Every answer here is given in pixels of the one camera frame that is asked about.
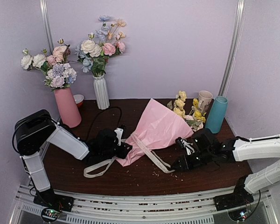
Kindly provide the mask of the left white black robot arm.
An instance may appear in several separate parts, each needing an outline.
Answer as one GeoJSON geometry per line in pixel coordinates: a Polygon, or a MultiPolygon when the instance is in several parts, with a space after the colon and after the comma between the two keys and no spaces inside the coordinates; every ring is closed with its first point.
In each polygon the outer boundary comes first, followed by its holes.
{"type": "Polygon", "coordinates": [[[55,193],[44,168],[41,147],[53,145],[88,165],[91,169],[110,166],[116,158],[124,159],[132,146],[123,139],[126,127],[105,128],[93,139],[81,139],[70,128],[52,119],[50,113],[39,110],[21,120],[14,127],[12,146],[20,156],[36,194],[33,202],[57,212],[70,212],[74,198],[55,193]]]}

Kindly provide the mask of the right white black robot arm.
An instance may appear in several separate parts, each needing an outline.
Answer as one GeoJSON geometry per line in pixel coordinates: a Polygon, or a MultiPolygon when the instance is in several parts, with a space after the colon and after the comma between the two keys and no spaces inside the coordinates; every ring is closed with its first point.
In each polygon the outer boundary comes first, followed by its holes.
{"type": "Polygon", "coordinates": [[[280,134],[262,138],[237,136],[220,142],[208,128],[196,131],[191,141],[181,137],[176,144],[186,152],[172,164],[175,171],[188,171],[209,162],[232,163],[250,159],[278,158],[265,169],[239,178],[234,191],[214,197],[217,210],[226,210],[253,202],[253,194],[280,181],[280,134]]]}

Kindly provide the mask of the pink wrapping paper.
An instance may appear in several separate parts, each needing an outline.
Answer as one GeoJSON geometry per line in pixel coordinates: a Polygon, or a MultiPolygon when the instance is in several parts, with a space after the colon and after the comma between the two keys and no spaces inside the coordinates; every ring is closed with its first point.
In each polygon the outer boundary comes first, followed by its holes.
{"type": "Polygon", "coordinates": [[[140,137],[159,135],[166,139],[172,138],[175,144],[178,137],[186,139],[194,132],[181,117],[158,101],[150,99],[132,133],[139,134],[140,137]]]}

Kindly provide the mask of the cream printed ribbon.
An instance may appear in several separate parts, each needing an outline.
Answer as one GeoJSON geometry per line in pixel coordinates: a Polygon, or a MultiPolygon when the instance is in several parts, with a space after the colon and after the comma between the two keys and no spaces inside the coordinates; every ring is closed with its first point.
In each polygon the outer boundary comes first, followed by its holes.
{"type": "Polygon", "coordinates": [[[159,135],[155,137],[140,137],[139,134],[132,133],[126,141],[128,144],[131,144],[133,148],[125,159],[113,157],[89,166],[84,169],[84,177],[95,178],[102,176],[115,160],[124,167],[137,161],[143,155],[146,155],[164,173],[169,174],[175,171],[154,152],[155,149],[167,148],[173,145],[174,140],[172,138],[166,139],[159,135]]]}

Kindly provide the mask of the yellow blue flower bunch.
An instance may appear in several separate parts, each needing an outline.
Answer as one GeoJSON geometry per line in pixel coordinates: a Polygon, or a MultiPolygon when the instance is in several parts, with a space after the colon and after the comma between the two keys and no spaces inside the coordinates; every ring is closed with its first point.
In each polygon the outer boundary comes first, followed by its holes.
{"type": "Polygon", "coordinates": [[[196,132],[204,128],[206,122],[205,112],[200,112],[198,109],[198,99],[192,100],[190,110],[185,109],[187,94],[185,91],[179,91],[175,96],[175,100],[170,100],[167,103],[167,108],[181,117],[190,127],[196,132]]]}

